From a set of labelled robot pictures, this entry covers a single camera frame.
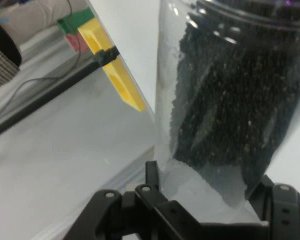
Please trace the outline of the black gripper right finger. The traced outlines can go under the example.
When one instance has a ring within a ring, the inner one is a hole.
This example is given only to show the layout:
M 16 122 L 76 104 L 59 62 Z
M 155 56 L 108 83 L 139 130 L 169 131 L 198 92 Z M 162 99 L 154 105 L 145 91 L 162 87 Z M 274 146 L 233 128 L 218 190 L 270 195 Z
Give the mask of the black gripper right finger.
M 248 199 L 259 220 L 267 222 L 261 240 L 300 240 L 300 193 L 264 175 Z

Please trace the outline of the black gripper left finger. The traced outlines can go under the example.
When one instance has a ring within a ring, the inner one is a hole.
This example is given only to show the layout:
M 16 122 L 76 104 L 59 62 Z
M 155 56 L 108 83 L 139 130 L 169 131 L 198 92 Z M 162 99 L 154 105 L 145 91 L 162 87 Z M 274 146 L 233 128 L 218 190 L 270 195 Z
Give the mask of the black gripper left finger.
M 66 240 L 198 240 L 200 223 L 159 191 L 156 161 L 145 163 L 145 183 L 124 194 L 97 191 L 65 235 Z

